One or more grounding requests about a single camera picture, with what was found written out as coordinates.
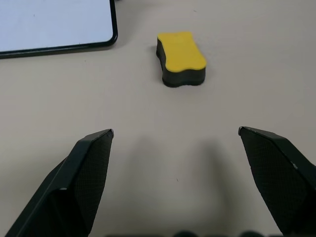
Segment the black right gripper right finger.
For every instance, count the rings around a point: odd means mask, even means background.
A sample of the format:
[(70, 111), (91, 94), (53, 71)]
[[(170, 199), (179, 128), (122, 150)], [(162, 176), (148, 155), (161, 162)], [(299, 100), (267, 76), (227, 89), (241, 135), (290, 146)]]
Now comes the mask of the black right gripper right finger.
[(316, 166), (288, 139), (241, 126), (254, 182), (283, 235), (316, 234)]

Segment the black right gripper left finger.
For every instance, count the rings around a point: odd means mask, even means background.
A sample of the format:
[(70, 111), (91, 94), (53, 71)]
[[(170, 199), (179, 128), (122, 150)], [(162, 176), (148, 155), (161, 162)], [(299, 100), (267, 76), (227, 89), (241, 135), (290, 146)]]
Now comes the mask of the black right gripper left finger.
[(114, 132), (106, 129), (77, 141), (45, 177), (8, 237), (86, 237), (104, 191)]

